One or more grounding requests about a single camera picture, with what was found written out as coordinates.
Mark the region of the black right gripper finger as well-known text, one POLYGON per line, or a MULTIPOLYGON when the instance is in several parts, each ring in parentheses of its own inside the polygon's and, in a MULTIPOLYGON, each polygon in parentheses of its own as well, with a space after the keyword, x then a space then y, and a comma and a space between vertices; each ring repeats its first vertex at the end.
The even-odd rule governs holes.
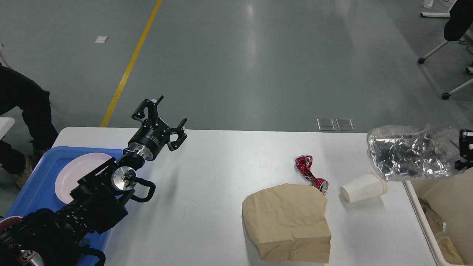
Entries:
POLYGON ((455 162, 455 169, 463 171, 473 166, 473 131, 461 129, 459 132, 459 156, 455 162))

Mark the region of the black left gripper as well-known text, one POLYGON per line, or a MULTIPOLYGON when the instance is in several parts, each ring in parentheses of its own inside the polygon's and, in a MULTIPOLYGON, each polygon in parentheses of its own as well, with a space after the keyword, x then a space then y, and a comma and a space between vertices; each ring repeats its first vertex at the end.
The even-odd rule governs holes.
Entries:
POLYGON ((132 113, 132 119, 140 122, 140 128, 128 142, 128 147, 123 150, 123 155, 137 153, 144 160, 152 161, 157 158, 161 150, 167 146, 170 151, 177 150, 186 140, 185 124, 187 118, 181 120, 177 127, 164 126, 164 121, 159 117, 157 106, 164 99, 145 98, 132 113))

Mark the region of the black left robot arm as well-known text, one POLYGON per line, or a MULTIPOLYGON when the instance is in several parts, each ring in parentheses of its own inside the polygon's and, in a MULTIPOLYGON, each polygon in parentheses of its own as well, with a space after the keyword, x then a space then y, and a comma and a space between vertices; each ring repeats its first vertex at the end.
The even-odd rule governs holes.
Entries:
POLYGON ((152 199, 156 185, 137 176, 146 161, 157 158, 164 146, 177 150, 187 138, 182 119, 171 128, 159 117, 158 100, 144 99, 132 119, 141 123, 123 155, 110 158, 78 180, 72 201, 58 211, 42 208, 1 230, 2 266, 75 266, 84 255, 105 264, 105 254, 81 245, 89 233, 102 234, 115 227, 127 214, 129 200, 144 203, 152 199))

